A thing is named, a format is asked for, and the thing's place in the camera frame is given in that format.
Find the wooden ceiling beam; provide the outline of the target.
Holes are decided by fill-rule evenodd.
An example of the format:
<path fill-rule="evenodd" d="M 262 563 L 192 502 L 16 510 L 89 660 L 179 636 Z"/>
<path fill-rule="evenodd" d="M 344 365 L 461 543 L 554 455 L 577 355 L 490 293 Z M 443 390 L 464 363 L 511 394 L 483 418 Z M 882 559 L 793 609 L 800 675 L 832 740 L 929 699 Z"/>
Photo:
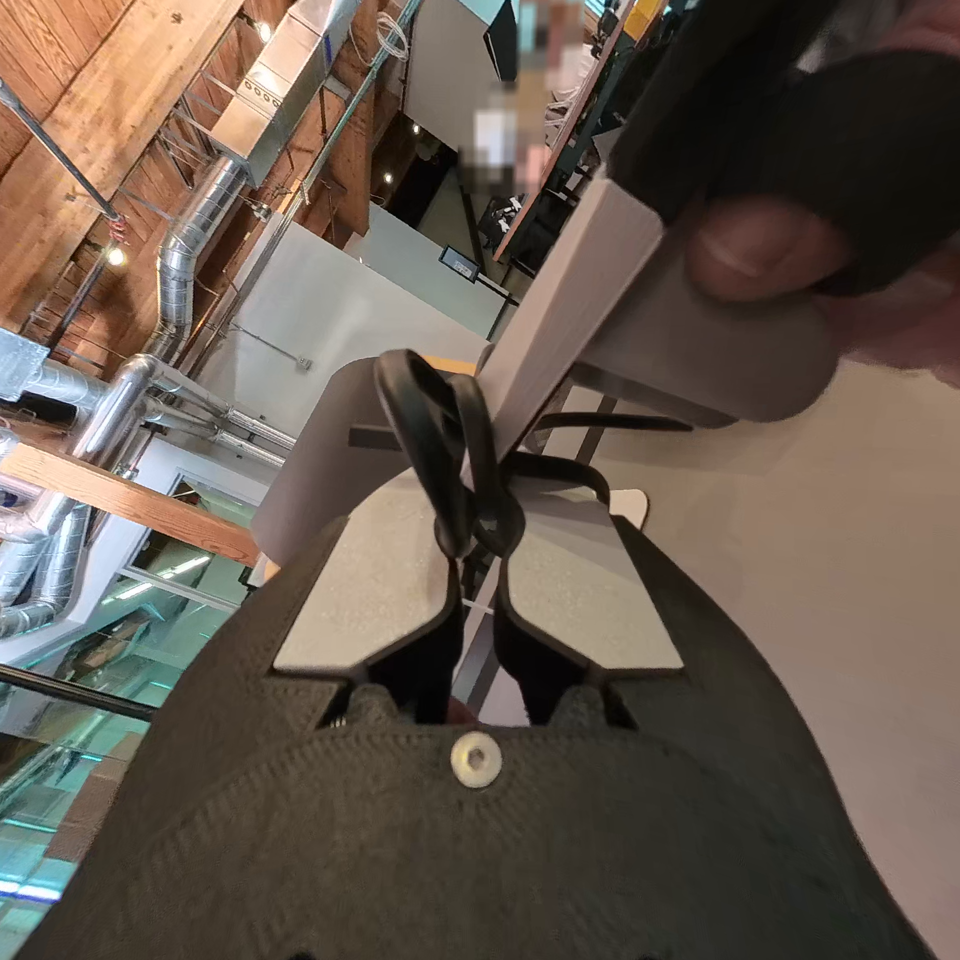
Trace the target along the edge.
<path fill-rule="evenodd" d="M 64 453 L 18 442 L 2 458 L 2 472 L 245 567 L 258 561 L 246 528 Z"/>

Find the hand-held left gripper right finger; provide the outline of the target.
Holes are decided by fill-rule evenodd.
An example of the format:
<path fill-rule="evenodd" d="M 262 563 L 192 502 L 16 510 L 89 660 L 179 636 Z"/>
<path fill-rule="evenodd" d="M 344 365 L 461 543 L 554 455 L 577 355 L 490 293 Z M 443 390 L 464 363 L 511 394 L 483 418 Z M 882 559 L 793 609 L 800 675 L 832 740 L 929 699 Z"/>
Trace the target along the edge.
<path fill-rule="evenodd" d="M 683 662 L 620 537 L 586 487 L 518 487 L 525 526 L 502 562 L 495 611 L 576 666 L 613 676 Z"/>

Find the black board with wooden rim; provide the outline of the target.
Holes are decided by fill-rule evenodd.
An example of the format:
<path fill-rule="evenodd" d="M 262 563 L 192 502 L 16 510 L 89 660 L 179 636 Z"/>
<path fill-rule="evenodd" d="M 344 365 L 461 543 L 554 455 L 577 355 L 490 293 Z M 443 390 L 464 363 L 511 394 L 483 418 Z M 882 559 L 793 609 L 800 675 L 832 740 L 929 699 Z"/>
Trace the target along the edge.
<path fill-rule="evenodd" d="M 313 585 L 352 511 L 411 469 L 435 512 L 445 556 L 470 542 L 466 455 L 491 445 L 476 379 L 440 371 L 410 349 L 353 361 L 334 374 L 254 516 L 258 549 Z"/>

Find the dark wooden desk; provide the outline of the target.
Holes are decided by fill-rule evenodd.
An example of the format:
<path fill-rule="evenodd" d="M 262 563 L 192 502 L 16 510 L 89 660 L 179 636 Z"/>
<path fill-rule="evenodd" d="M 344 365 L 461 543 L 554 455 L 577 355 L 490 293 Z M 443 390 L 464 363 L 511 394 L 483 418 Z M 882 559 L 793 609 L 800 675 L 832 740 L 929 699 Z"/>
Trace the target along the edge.
<path fill-rule="evenodd" d="M 546 259 L 593 176 L 594 136 L 616 121 L 609 104 L 649 23 L 643 14 L 634 32 L 627 22 L 639 2 L 608 2 L 581 57 L 576 79 L 553 91 L 545 117 L 548 153 L 536 186 L 522 197 L 491 201 L 485 212 L 496 246 L 493 259 L 533 277 Z"/>

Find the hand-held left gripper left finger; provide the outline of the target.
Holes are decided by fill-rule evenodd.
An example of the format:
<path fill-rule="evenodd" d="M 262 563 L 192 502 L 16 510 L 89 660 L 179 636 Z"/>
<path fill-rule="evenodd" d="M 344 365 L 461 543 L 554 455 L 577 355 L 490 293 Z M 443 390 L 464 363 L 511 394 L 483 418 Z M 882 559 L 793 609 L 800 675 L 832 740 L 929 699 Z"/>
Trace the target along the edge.
<path fill-rule="evenodd" d="M 360 676 L 459 611 L 458 565 L 414 473 L 349 515 L 273 661 L 282 674 Z"/>

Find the silver ceiling pipe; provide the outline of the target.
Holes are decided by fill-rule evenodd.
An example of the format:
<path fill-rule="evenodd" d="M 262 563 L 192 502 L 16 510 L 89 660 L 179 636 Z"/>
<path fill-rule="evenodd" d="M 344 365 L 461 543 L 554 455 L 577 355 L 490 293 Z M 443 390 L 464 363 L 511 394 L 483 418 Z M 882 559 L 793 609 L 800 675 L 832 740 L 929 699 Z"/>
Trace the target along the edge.
<path fill-rule="evenodd" d="M 66 455 L 89 466 L 105 456 L 143 417 L 148 389 L 167 366 L 151 354 L 136 354 L 102 390 L 70 432 Z M 90 505 L 42 486 L 24 508 L 2 509 L 2 640 L 49 626 L 63 617 L 74 592 Z"/>

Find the large silver ceiling duct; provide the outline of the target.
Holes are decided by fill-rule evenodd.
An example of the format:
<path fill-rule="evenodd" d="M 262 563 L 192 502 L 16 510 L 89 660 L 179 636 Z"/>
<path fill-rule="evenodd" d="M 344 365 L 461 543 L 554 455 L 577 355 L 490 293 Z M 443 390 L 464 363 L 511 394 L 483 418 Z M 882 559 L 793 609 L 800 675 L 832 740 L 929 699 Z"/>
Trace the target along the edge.
<path fill-rule="evenodd" d="M 217 158 L 157 255 L 157 321 L 145 353 L 171 364 L 193 327 L 202 254 L 244 188 L 261 186 L 333 74 L 359 1 L 299 1 L 284 14 L 209 131 Z"/>

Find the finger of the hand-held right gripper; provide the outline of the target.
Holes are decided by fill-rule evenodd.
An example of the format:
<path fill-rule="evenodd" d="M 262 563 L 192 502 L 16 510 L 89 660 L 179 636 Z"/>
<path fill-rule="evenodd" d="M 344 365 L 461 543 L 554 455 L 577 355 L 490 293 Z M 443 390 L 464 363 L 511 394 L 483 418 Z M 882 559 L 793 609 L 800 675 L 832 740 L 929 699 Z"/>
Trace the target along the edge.
<path fill-rule="evenodd" d="M 664 236 L 659 214 L 612 179 L 587 187 L 476 375 L 497 454 L 527 433 Z"/>

